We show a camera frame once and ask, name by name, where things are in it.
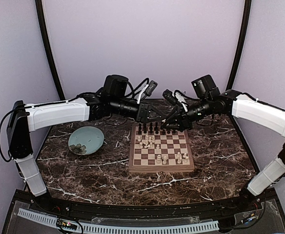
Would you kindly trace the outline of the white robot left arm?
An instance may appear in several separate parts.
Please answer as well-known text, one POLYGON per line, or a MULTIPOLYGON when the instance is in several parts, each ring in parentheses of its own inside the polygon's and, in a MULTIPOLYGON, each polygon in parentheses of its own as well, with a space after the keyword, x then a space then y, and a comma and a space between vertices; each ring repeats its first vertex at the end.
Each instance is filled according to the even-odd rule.
POLYGON ((8 156, 14 160, 24 181, 36 199, 36 205, 45 213, 55 209, 55 201, 47 193, 47 187, 33 156, 30 133, 38 129, 68 122, 94 121, 111 114, 127 117, 140 123, 161 121, 164 116, 146 102, 118 97, 105 91, 82 93, 70 100, 25 104, 17 101, 4 117, 8 156))

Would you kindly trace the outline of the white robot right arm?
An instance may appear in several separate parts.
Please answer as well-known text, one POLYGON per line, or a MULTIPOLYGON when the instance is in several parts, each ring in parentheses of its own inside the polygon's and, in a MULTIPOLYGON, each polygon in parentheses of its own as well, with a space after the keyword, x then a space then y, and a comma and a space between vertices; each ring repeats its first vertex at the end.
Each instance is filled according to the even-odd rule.
POLYGON ((164 91, 163 96, 174 104, 162 127, 192 129, 193 123, 213 114, 233 117, 246 137, 260 172, 247 184, 235 207, 245 212, 254 204, 254 196, 285 176, 285 109, 274 107, 247 93, 228 90, 222 94, 202 96, 200 102, 186 105, 179 94, 164 91))

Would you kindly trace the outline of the white chess bishop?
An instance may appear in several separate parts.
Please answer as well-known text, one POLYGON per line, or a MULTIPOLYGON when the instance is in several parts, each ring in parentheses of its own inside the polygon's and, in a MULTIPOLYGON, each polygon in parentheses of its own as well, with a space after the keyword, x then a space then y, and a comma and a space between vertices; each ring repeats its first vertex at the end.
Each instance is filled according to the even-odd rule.
POLYGON ((163 155, 162 156, 162 164, 166 165, 167 164, 167 160, 168 160, 168 156, 167 155, 163 155))

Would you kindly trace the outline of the white chess king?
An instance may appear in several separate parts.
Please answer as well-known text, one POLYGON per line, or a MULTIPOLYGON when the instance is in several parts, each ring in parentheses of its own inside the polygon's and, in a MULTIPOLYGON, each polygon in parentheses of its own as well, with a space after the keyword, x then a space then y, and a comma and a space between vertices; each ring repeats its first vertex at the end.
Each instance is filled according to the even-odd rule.
POLYGON ((162 156, 161 155, 157 155, 156 164, 157 165, 161 165, 162 164, 162 156))

